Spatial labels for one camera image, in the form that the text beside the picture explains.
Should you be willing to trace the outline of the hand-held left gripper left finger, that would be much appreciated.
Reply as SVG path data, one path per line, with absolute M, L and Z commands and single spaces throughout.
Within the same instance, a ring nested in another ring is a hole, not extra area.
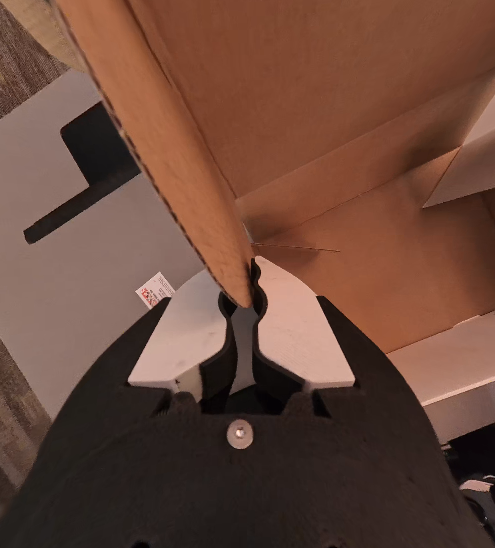
M 229 393 L 237 373 L 235 310 L 206 271 L 192 277 L 170 299 L 128 384 L 188 392 L 196 401 Z

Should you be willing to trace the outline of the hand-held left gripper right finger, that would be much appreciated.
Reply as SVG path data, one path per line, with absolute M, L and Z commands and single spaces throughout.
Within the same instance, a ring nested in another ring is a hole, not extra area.
M 255 382 L 266 392 L 353 387 L 354 373 L 314 291 L 262 256 L 251 268 Z

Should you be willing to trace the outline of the white cardboard mailer box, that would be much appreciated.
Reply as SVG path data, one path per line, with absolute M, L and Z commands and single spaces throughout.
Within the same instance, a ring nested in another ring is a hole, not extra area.
M 310 288 L 441 441 L 495 422 L 495 1 L 54 1 L 215 284 Z

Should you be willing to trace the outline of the white printed label sticker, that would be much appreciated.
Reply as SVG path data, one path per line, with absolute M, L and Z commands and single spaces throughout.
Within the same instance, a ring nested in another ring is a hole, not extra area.
M 172 298 L 175 290 L 167 278 L 158 272 L 135 290 L 135 293 L 149 309 L 152 309 L 163 299 Z

